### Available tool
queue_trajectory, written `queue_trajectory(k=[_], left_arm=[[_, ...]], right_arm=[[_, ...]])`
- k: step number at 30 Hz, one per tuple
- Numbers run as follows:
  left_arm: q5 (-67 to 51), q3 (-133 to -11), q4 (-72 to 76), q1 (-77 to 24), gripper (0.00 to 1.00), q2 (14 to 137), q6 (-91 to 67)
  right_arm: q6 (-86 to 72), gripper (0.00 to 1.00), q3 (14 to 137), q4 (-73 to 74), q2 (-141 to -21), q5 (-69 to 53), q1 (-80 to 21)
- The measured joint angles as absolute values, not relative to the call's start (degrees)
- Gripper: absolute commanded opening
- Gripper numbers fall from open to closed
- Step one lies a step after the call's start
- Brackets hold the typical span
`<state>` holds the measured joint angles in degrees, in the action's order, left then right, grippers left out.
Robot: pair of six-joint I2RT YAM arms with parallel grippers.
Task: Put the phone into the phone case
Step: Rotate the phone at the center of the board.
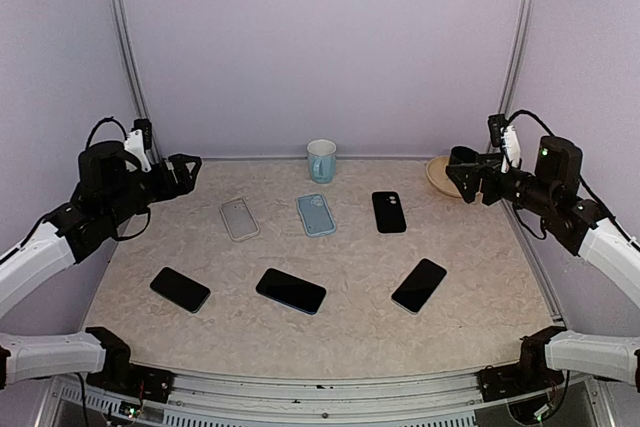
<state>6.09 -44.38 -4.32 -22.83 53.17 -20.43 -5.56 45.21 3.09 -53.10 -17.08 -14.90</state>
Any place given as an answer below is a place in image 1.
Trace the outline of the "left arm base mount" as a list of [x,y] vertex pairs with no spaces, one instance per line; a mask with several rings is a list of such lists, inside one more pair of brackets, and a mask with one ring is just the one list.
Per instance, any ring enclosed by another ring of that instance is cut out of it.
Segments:
[[89,385],[140,400],[167,403],[174,373],[132,363],[131,348],[104,327],[87,327],[85,332],[93,335],[105,350],[102,369],[86,377]]

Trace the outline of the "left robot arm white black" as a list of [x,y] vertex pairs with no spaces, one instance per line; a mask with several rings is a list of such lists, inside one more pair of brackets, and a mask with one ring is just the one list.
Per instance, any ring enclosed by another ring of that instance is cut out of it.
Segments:
[[[202,167],[198,156],[174,154],[157,163],[147,152],[151,123],[137,119],[120,140],[87,139],[78,156],[71,199],[42,215],[1,257],[1,312],[7,314],[41,284],[82,263],[104,242],[127,241],[122,225],[151,215],[151,205],[191,193]],[[103,327],[67,335],[1,336],[1,385],[63,374],[127,392],[140,383],[131,349]]]

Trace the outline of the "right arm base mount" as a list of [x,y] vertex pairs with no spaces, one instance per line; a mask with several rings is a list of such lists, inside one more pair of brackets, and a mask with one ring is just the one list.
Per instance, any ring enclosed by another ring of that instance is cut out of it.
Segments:
[[483,401],[507,399],[561,385],[564,374],[546,365],[545,347],[553,336],[565,331],[564,327],[550,326],[524,336],[515,363],[480,370],[477,379]]

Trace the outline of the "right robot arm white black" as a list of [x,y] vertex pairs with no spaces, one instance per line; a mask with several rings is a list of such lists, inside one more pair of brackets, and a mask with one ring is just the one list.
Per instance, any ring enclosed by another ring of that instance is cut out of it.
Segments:
[[[452,148],[447,177],[466,203],[507,201],[514,212],[537,215],[543,237],[552,236],[637,303],[639,244],[594,192],[579,196],[579,190],[589,188],[581,175],[582,150],[547,131],[540,139],[535,169],[527,172],[521,167],[514,120],[503,114],[489,117],[491,153]],[[638,386],[639,340],[548,327],[522,339],[511,380],[518,389],[531,391],[565,371]]]

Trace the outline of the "black phone white edge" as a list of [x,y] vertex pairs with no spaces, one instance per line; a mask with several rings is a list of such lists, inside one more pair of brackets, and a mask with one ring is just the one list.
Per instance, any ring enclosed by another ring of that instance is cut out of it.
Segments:
[[421,259],[392,293],[394,303],[418,314],[447,276],[447,270],[429,259]]

